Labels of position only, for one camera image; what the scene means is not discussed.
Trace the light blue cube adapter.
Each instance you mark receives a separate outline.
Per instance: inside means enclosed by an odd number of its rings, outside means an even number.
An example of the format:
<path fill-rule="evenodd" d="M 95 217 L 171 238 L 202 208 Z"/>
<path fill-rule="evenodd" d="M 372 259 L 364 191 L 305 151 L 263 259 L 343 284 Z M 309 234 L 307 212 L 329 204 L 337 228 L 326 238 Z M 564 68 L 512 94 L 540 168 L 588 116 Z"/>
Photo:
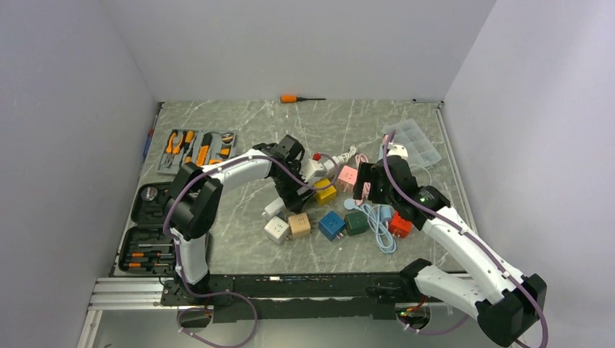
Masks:
<path fill-rule="evenodd" d="M 390 206 L 381 205 L 379 207 L 379 219 L 386 228 L 388 228 L 390 222 L 392 221 L 392 216 L 393 213 Z"/>

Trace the white long power strip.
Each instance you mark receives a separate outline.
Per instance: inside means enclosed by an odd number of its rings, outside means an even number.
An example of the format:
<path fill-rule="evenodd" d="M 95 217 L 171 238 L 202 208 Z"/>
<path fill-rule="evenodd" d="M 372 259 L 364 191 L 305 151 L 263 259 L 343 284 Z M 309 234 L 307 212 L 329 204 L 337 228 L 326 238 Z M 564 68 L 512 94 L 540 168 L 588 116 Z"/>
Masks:
<path fill-rule="evenodd" d="M 348 152 L 344 152 L 337 156 L 326 157 L 324 161 L 321 161 L 320 154 L 314 154 L 312 158 L 319 162 L 329 161 L 332 164 L 332 169 L 329 172 L 329 176 L 327 179 L 331 181 L 331 185 L 336 181 L 336 176 L 339 174 L 341 169 L 349 162 L 351 157 L 354 157 L 358 153 L 358 148 L 356 146 L 351 146 Z M 284 203 L 280 197 L 272 201 L 268 204 L 264 211 L 263 217 L 266 219 L 271 219 L 273 216 L 279 216 L 284 210 L 288 210 L 285 208 Z"/>

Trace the pink cube adapter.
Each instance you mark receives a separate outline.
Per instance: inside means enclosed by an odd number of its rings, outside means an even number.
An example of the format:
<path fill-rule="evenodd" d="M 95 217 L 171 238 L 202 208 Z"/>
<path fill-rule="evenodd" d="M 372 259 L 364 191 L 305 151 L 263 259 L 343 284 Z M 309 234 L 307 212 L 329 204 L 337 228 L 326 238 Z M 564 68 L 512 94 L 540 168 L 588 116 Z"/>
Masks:
<path fill-rule="evenodd" d="M 337 178 L 337 189 L 342 192 L 352 192 L 357 180 L 358 170 L 345 165 Z"/>

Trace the dark green cube adapter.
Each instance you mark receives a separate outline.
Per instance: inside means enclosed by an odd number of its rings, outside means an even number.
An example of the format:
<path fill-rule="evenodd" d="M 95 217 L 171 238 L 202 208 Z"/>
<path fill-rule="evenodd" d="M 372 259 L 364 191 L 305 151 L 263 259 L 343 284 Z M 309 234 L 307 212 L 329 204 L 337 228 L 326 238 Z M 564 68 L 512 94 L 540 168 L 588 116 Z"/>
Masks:
<path fill-rule="evenodd" d="M 363 212 L 354 211 L 344 217 L 345 230 L 348 236 L 356 236 L 370 229 L 368 218 Z"/>

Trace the red cube socket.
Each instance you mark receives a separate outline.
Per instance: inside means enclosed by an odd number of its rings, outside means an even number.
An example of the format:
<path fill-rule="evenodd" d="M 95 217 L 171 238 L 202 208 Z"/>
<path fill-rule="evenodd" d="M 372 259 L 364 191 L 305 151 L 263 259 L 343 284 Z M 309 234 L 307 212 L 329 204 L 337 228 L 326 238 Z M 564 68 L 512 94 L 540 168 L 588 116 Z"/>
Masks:
<path fill-rule="evenodd" d="M 411 232 L 413 224 L 409 220 L 403 219 L 398 212 L 395 212 L 388 225 L 388 231 L 399 239 L 405 239 Z"/>

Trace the yellow cube adapter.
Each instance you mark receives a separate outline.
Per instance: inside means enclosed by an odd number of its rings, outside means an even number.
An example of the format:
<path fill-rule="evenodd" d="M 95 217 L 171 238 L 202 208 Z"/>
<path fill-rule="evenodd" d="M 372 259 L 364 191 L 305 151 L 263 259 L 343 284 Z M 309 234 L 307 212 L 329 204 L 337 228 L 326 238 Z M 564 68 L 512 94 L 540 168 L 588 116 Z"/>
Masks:
<path fill-rule="evenodd" d="M 331 186 L 331 181 L 327 178 L 323 178 L 313 185 L 320 190 L 315 190 L 314 198 L 317 204 L 320 206 L 327 205 L 337 197 L 337 190 L 334 186 Z"/>

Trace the dark blue cube adapter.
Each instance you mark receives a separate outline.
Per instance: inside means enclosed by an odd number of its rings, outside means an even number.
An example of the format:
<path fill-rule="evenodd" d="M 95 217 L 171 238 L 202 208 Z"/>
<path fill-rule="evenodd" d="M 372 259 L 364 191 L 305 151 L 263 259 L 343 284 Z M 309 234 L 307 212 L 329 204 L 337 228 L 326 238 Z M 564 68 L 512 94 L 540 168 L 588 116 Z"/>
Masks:
<path fill-rule="evenodd" d="M 345 227 L 343 219 L 334 211 L 329 211 L 318 222 L 318 230 L 329 241 L 340 239 Z"/>

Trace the orange wooden cube adapter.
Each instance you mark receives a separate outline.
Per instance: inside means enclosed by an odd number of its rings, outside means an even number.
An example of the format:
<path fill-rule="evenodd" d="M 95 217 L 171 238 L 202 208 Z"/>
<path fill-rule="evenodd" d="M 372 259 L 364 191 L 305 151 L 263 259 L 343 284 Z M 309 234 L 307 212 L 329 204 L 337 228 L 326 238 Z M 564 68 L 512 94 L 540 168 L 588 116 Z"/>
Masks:
<path fill-rule="evenodd" d="M 290 227 L 290 237 L 292 239 L 298 239 L 310 235 L 311 225 L 309 217 L 305 212 L 289 216 L 287 222 Z"/>

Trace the white cube adapter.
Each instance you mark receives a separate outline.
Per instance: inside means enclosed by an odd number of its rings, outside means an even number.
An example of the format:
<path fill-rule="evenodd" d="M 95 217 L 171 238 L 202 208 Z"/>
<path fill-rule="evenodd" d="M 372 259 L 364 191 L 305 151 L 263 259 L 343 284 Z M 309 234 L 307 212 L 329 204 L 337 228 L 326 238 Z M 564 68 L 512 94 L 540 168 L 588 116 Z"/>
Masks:
<path fill-rule="evenodd" d="M 290 227 L 278 216 L 273 216 L 265 225 L 264 231 L 270 240 L 282 244 L 289 237 Z"/>

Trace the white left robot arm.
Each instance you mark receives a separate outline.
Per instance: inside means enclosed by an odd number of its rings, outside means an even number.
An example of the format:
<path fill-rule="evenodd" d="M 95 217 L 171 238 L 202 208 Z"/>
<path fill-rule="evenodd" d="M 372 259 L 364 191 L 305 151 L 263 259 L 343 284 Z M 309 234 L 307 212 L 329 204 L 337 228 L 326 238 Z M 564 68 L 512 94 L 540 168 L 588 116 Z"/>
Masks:
<path fill-rule="evenodd" d="M 300 213 L 313 195 L 301 172 L 304 146 L 290 135 L 278 143 L 261 143 L 215 165 L 182 165 L 163 204 L 163 231 L 173 238 L 180 295 L 192 305 L 209 293 L 207 240 L 224 193 L 251 181 L 270 178 L 285 208 Z"/>

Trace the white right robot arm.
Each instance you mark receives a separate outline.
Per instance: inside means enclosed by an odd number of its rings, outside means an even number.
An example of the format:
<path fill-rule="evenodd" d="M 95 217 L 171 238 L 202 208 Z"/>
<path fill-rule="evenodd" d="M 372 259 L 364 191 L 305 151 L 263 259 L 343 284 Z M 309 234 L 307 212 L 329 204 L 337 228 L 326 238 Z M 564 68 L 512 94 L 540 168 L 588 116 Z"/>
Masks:
<path fill-rule="evenodd" d="M 540 345 L 548 344 L 548 324 L 543 312 L 546 282 L 525 275 L 510 265 L 471 229 L 450 200 L 433 186 L 420 186 L 408 163 L 398 155 L 358 167 L 353 196 L 389 205 L 399 216 L 434 239 L 471 276 L 453 276 L 430 261 L 418 258 L 400 271 L 400 293 L 409 301 L 434 297 L 474 319 L 495 344 L 518 343 L 535 323 L 542 330 Z"/>

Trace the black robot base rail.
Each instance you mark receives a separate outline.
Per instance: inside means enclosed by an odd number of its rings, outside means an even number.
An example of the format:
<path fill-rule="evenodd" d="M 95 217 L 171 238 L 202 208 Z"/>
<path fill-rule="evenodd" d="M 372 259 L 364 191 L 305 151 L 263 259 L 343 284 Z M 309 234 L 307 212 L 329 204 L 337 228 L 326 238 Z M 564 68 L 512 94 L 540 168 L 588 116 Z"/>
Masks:
<path fill-rule="evenodd" d="M 411 307 L 425 315 L 431 302 L 396 272 L 212 275 L 205 293 L 212 298 L 197 298 L 180 281 L 168 280 L 160 304 L 207 307 L 214 323 L 234 323 L 252 318 L 394 320 Z"/>

